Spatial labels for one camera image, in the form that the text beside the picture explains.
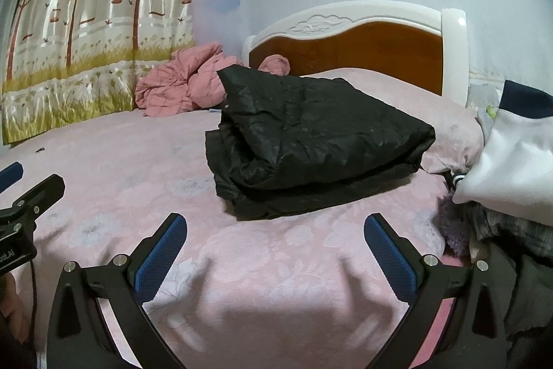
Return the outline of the left hand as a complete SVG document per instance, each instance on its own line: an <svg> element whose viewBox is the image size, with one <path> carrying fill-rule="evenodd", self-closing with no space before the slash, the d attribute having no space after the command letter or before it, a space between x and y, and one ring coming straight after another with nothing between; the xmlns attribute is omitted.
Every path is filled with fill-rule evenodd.
<svg viewBox="0 0 553 369"><path fill-rule="evenodd" d="M21 296L17 292L16 281L12 273L1 276L0 307L10 335L24 348L27 348L31 323L27 312L25 312Z"/></svg>

